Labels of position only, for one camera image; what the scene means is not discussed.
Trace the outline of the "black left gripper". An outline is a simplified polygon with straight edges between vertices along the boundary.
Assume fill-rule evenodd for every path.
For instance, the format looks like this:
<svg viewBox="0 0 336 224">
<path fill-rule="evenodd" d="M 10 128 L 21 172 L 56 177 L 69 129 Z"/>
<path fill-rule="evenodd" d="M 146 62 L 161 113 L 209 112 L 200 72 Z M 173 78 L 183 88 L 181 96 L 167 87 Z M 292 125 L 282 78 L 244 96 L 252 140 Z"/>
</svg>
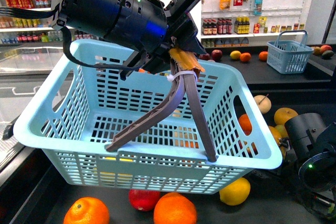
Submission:
<svg viewBox="0 0 336 224">
<path fill-rule="evenodd" d="M 83 0 L 89 14 L 100 24 L 90 24 L 91 33 L 135 52 L 119 68 L 120 78 L 143 68 L 158 73 L 169 62 L 175 45 L 204 54 L 190 10 L 200 0 Z"/>
</svg>

